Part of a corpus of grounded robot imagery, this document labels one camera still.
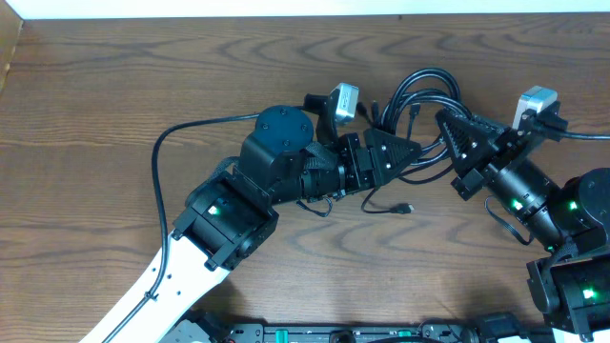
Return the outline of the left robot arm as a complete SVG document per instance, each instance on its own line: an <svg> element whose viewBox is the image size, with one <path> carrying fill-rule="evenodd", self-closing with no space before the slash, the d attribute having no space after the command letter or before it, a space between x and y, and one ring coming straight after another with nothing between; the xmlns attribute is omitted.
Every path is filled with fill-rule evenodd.
<svg viewBox="0 0 610 343"><path fill-rule="evenodd" d="M273 106L254 116L237 156L225 158L163 222L160 250L86 335L89 342L158 342L275 231L275 206L310 207L388 184L421 146L370 128L339 135L328 104Z"/></svg>

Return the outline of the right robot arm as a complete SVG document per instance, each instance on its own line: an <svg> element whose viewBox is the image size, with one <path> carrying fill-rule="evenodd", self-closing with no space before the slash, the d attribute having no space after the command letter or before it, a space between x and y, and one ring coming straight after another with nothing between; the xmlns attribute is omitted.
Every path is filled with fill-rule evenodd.
<svg viewBox="0 0 610 343"><path fill-rule="evenodd" d="M550 327L583 342L609 330L609 170L559 186L528 157L545 139L570 136L558 101L526 110L516 128L441 110L436 122L464 199L487 189L549 253L528 263L533 301Z"/></svg>

